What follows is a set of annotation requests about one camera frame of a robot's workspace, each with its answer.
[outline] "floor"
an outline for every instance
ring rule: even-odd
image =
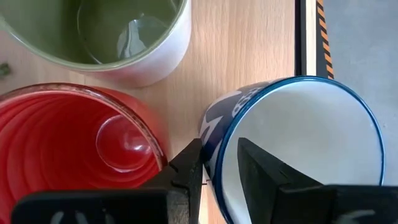
[[[336,80],[373,110],[386,145],[386,185],[398,185],[397,0],[324,0]]]

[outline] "wooden surface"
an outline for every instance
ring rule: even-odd
[[[12,75],[0,94],[34,83],[72,82],[134,95],[168,122],[173,158],[198,137],[200,116],[217,97],[244,85],[294,74],[294,1],[193,0],[192,39],[178,68],[165,80],[125,89],[58,68],[0,31],[0,62]],[[222,223],[212,192],[203,187],[200,221]]]

